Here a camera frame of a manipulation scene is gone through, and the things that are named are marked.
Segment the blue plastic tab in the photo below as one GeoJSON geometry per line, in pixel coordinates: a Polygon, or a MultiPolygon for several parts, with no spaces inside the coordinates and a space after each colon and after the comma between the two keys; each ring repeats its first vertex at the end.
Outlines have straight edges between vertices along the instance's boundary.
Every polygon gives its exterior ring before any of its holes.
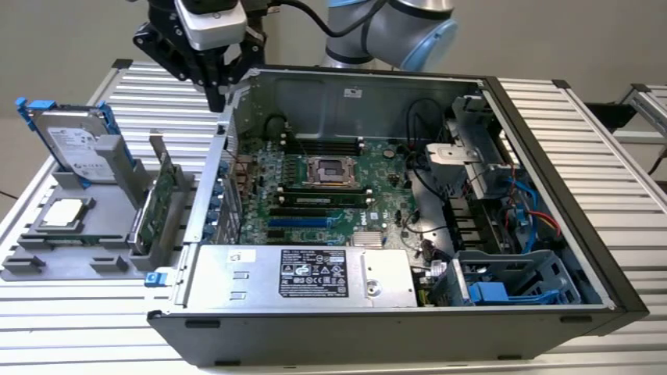
{"type": "Polygon", "coordinates": [[[144,278],[147,288],[162,288],[167,286],[167,273],[148,272],[144,278]]]}
{"type": "Polygon", "coordinates": [[[48,111],[56,106],[58,104],[55,103],[55,100],[34,100],[32,103],[28,104],[28,109],[36,111],[48,111]]]}
{"type": "Polygon", "coordinates": [[[220,166],[218,167],[218,175],[224,176],[230,173],[230,163],[224,160],[220,161],[220,166]]]}
{"type": "MultiPolygon", "coordinates": [[[[107,132],[114,135],[122,135],[122,130],[118,127],[118,122],[116,122],[116,117],[114,116],[114,111],[112,107],[108,106],[106,101],[100,101],[100,104],[98,105],[98,108],[100,111],[103,111],[104,114],[104,120],[107,121],[107,132]]],[[[136,160],[132,158],[132,154],[130,153],[130,149],[127,148],[126,145],[126,156],[130,159],[130,164],[132,167],[136,165],[136,160]]]]}
{"type": "Polygon", "coordinates": [[[510,297],[503,283],[478,282],[470,285],[470,299],[475,304],[509,303],[510,297]]]}
{"type": "Polygon", "coordinates": [[[517,205],[517,221],[522,227],[530,224],[525,205],[517,205]]]}
{"type": "Polygon", "coordinates": [[[27,108],[27,103],[28,99],[20,97],[16,99],[14,104],[16,104],[16,110],[19,112],[19,115],[22,115],[23,119],[26,120],[28,124],[28,128],[35,131],[38,130],[38,127],[35,126],[35,122],[32,122],[31,115],[28,114],[28,108],[27,108]]]}

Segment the blue latch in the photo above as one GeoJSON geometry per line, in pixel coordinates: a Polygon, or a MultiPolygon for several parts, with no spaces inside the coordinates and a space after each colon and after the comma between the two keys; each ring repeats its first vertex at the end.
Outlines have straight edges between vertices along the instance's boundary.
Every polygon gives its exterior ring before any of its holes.
{"type": "Polygon", "coordinates": [[[31,104],[28,104],[28,109],[36,111],[48,111],[56,106],[58,104],[55,103],[55,100],[34,100],[31,104]]]}
{"type": "Polygon", "coordinates": [[[468,287],[470,299],[475,304],[507,303],[510,297],[503,283],[478,282],[468,287]]]}
{"type": "Polygon", "coordinates": [[[144,278],[147,288],[162,288],[167,286],[167,273],[148,272],[144,278]]]}

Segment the white wall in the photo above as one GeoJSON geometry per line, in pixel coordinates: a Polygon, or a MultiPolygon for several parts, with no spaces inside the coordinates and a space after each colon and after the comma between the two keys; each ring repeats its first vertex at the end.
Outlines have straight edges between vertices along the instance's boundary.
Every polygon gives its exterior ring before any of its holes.
{"type": "MultiPolygon", "coordinates": [[[[326,17],[326,0],[308,3],[326,17]]],[[[440,72],[561,78],[586,100],[599,101],[618,98],[631,82],[667,80],[666,0],[455,0],[455,5],[460,34],[440,72]]],[[[131,43],[146,21],[143,1],[3,0],[2,10],[0,117],[16,119],[18,96],[87,102],[116,58],[147,59],[131,43]]],[[[266,29],[270,63],[320,62],[324,35],[298,10],[286,7],[267,17],[266,29]]],[[[0,126],[0,172],[35,169],[39,146],[11,141],[28,139],[27,129],[0,126]]],[[[654,158],[647,150],[637,149],[638,159],[654,158]]]]}

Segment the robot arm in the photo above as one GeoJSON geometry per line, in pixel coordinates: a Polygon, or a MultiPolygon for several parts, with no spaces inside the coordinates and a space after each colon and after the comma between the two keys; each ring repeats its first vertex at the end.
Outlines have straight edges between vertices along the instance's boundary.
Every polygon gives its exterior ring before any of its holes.
{"type": "Polygon", "coordinates": [[[180,80],[192,80],[222,112],[226,93],[255,64],[264,63],[262,18],[292,6],[328,35],[323,66],[366,67],[375,58],[402,70],[428,68],[455,36],[450,0],[330,0],[328,23],[299,0],[148,0],[148,22],[134,42],[180,80]],[[231,45],[240,55],[226,61],[231,45]]]}

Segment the power supply label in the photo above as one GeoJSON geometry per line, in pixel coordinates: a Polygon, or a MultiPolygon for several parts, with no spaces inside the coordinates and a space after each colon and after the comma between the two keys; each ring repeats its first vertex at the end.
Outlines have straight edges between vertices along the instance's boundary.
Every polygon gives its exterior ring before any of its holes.
{"type": "Polygon", "coordinates": [[[279,293],[286,298],[350,297],[346,250],[283,250],[279,293]]]}

